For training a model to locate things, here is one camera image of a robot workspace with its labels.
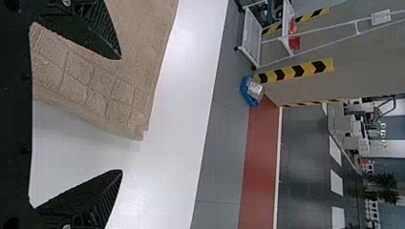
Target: yellow and black chevron stripe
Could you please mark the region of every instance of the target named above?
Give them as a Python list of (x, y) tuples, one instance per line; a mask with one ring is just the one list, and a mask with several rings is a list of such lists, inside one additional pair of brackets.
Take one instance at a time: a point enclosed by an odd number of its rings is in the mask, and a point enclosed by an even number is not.
[(285, 67), (283, 69), (271, 70), (254, 75), (254, 80), (262, 84), (276, 83), (283, 80), (298, 79), (305, 76), (311, 76), (319, 73), (334, 72), (333, 61), (331, 58), (311, 61), (299, 65)]
[(320, 99), (320, 100), (315, 100), (311, 102), (301, 102), (301, 103), (290, 103), (290, 104), (283, 104), (283, 105), (277, 105), (278, 107), (282, 108), (289, 108), (289, 107), (304, 107), (304, 106), (312, 106), (312, 105), (317, 105), (317, 104), (322, 104), (322, 103), (334, 103), (334, 102), (344, 102), (346, 99), (344, 98), (338, 98), (338, 99)]
[[(328, 13), (330, 13), (330, 8), (323, 8), (323, 9), (315, 10), (314, 12), (310, 12), (310, 13), (304, 14), (302, 16), (296, 17), (295, 23), (297, 23), (297, 24), (305, 23), (305, 22), (312, 20), (313, 18), (322, 16), (322, 15), (325, 15)], [(282, 27), (283, 27), (282, 23), (273, 24), (270, 27), (264, 29), (262, 31), (262, 35), (269, 35), (269, 34), (275, 33), (278, 30), (280, 30)]]

